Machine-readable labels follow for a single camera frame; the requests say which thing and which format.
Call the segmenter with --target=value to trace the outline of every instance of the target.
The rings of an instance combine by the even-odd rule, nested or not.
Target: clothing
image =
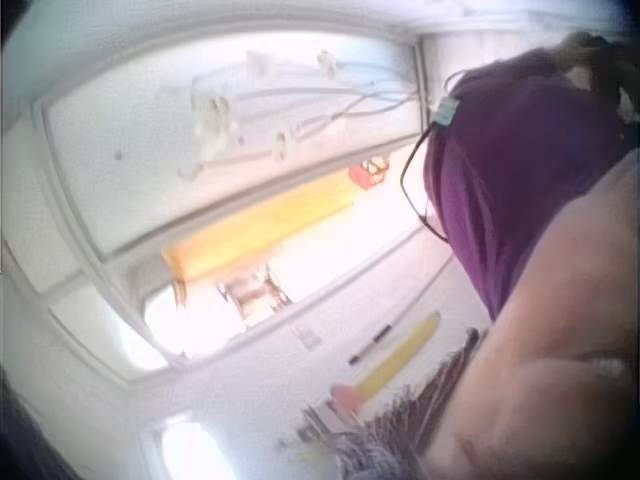
[[[434,126],[425,185],[495,320],[554,215],[637,145],[636,132],[544,50],[471,71],[450,96],[460,103],[449,126]]]

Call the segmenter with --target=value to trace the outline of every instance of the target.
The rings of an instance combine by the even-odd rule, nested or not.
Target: person
[[[343,479],[625,478],[638,458],[639,151],[615,90],[640,83],[630,63],[595,95],[561,76],[610,53],[575,34],[452,91],[425,183],[495,324],[334,439]]]
[[[555,213],[637,145],[616,112],[624,79],[605,45],[576,33],[469,72],[451,92],[451,125],[429,137],[429,197],[492,320]],[[595,95],[562,75],[579,65],[599,67]]]
[[[24,408],[2,365],[0,471],[12,480],[82,480]]]

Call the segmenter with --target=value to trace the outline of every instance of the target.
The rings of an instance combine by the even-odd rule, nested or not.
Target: light fixture
[[[214,286],[190,289],[184,305],[176,305],[168,286],[147,303],[144,317],[159,343],[189,358],[211,354],[246,331],[238,310]]]
[[[236,480],[217,442],[199,423],[167,428],[162,455],[173,480]]]

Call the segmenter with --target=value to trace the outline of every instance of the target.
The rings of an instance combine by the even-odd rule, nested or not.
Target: hair
[[[445,360],[422,391],[405,390],[391,408],[362,427],[337,434],[332,448],[342,480],[425,480],[420,461],[464,369],[480,343],[470,329],[466,343]]]
[[[549,462],[545,458],[512,458],[473,445],[456,442],[469,466],[464,479],[442,466],[427,465],[421,457],[429,445],[445,404],[472,355],[484,338],[469,331],[465,345],[445,360],[435,376],[415,397],[405,391],[391,408],[362,427],[335,435],[332,448],[341,480],[600,480],[637,478],[640,471],[640,424],[630,437],[613,447],[603,465],[577,461]]]
[[[20,403],[0,365],[0,465],[3,478],[82,480],[46,440]]]

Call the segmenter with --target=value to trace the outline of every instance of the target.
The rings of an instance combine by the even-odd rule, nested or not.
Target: wire
[[[338,113],[335,113],[333,115],[331,115],[329,121],[327,123],[325,123],[324,125],[320,125],[319,127],[316,127],[314,130],[311,130],[310,132],[307,132],[303,135],[300,135],[298,137],[296,137],[296,141],[297,142],[304,142],[306,140],[309,140],[310,138],[313,138],[316,135],[319,135],[320,133],[322,133],[324,130],[326,130],[333,122],[335,122],[336,120],[338,120],[339,118],[357,118],[357,117],[369,117],[369,116],[373,116],[373,115],[380,115],[381,113],[386,113],[386,112],[390,112],[392,110],[395,110],[397,108],[400,108],[402,105],[404,105],[407,102],[410,102],[411,100],[414,100],[415,96],[414,95],[409,95],[406,98],[396,102],[393,105],[390,105],[388,107],[384,107],[384,108],[380,108],[378,110],[369,110],[366,112],[353,112],[353,113],[348,113],[345,112],[344,110]]]
[[[457,72],[453,72],[451,75],[449,75],[447,77],[447,79],[444,81],[444,91],[445,93],[448,95],[450,93],[449,90],[449,82],[451,82],[451,80],[453,80],[455,77],[457,77],[458,75],[462,75],[465,74],[469,71],[470,69],[465,68],[464,70],[458,70]]]
[[[329,121],[323,125],[321,125],[320,127],[315,128],[314,130],[305,133],[304,135],[301,135],[299,137],[294,138],[294,140],[296,141],[296,143],[301,143],[303,141],[309,140],[310,138],[322,133],[322,131],[324,131],[325,129],[327,129],[333,122],[335,122],[338,118],[356,118],[356,117],[365,117],[365,116],[372,116],[372,115],[379,115],[382,113],[386,113],[392,110],[395,110],[399,107],[401,107],[402,105],[404,105],[405,103],[414,100],[415,99],[415,95],[416,92],[412,92],[409,95],[406,95],[405,98],[402,98],[400,100],[398,99],[392,99],[390,97],[385,97],[384,95],[389,95],[389,94],[394,94],[394,93],[401,93],[401,92],[397,92],[397,91],[387,91],[387,92],[373,92],[373,93],[368,93],[368,94],[364,94],[361,97],[357,98],[356,100],[354,100],[353,102],[351,102],[350,104],[348,104],[345,108],[343,108],[341,111],[336,112],[332,115],[329,116]],[[365,111],[365,112],[352,112],[349,113],[349,111],[351,109],[353,109],[354,107],[356,107],[357,105],[359,105],[360,103],[362,103],[363,101],[369,99],[369,98],[375,98],[377,100],[383,100],[383,101],[394,101],[396,103],[385,107],[385,108],[381,108],[378,110],[370,110],[370,111]],[[303,122],[301,122],[301,124],[309,125],[311,123],[314,123],[315,121],[319,121],[319,120],[323,120],[326,119],[327,116],[323,115],[323,116],[317,116],[317,117],[312,117],[310,119],[306,119],[303,120]],[[250,163],[250,162],[254,162],[257,160],[262,160],[265,157],[268,157],[272,154],[271,150],[263,150],[260,152],[254,152],[254,153],[247,153],[244,155],[238,155],[235,157],[227,157],[227,158],[223,158],[220,160],[209,160],[209,161],[200,161],[197,162],[194,166],[194,170],[193,173],[191,174],[186,174],[184,173],[181,169],[179,169],[177,171],[178,177],[187,180],[187,181],[194,181],[196,180],[200,175],[202,175],[205,171],[205,169],[207,168],[213,168],[213,167],[222,167],[222,166],[229,166],[229,165],[237,165],[240,163]]]
[[[386,91],[386,94],[393,93],[405,93],[405,91]],[[255,92],[242,93],[234,98],[234,102],[240,102],[244,100],[251,100],[254,98],[262,97],[275,97],[281,95],[295,95],[295,94],[314,94],[314,95],[378,95],[377,92],[365,92],[356,88],[336,88],[336,87],[287,87],[287,88],[272,88],[265,90],[258,90]]]
[[[298,128],[306,127],[307,125],[311,125],[312,123],[316,123],[317,121],[326,120],[327,118],[332,119],[332,118],[335,118],[336,116],[345,116],[347,112],[349,112],[351,109],[358,106],[360,103],[364,102],[369,98],[375,98],[376,100],[381,100],[386,102],[394,102],[395,104],[397,104],[397,102],[399,101],[404,100],[404,99],[398,99],[398,98],[392,99],[392,98],[383,96],[383,95],[389,95],[394,93],[405,93],[405,92],[388,91],[388,92],[377,92],[377,93],[362,95],[361,97],[357,98],[356,100],[348,104],[346,107],[344,107],[340,112],[334,113],[332,115],[324,114],[324,115],[316,115],[315,117],[307,118],[306,120],[303,120],[298,124]],[[411,92],[408,96],[405,96],[405,99],[415,96],[416,93],[417,92]]]
[[[420,213],[418,211],[417,207],[411,201],[411,197],[409,196],[409,192],[407,192],[407,189],[404,186],[404,177],[407,175],[407,171],[409,170],[409,166],[411,165],[411,162],[413,161],[413,157],[416,155],[416,152],[418,151],[418,149],[422,146],[424,141],[427,139],[427,137],[431,133],[431,129],[432,128],[433,128],[433,123],[431,123],[427,127],[427,129],[422,133],[422,135],[420,135],[420,138],[418,139],[418,142],[413,147],[413,150],[411,151],[411,154],[409,155],[409,158],[407,159],[407,163],[405,163],[404,168],[402,169],[402,173],[400,174],[400,189],[402,190],[402,193],[404,194],[405,198],[409,202],[409,205],[411,206],[411,209],[416,213],[416,215],[418,216],[418,218],[420,219],[422,224],[425,227],[427,227],[427,229],[429,229],[429,231],[431,233],[433,233],[436,237],[438,237],[444,243],[448,244],[449,241],[446,239],[446,237],[443,237],[442,235],[440,235],[431,225],[429,225],[429,222],[427,222],[426,215],[423,215],[422,213]]]

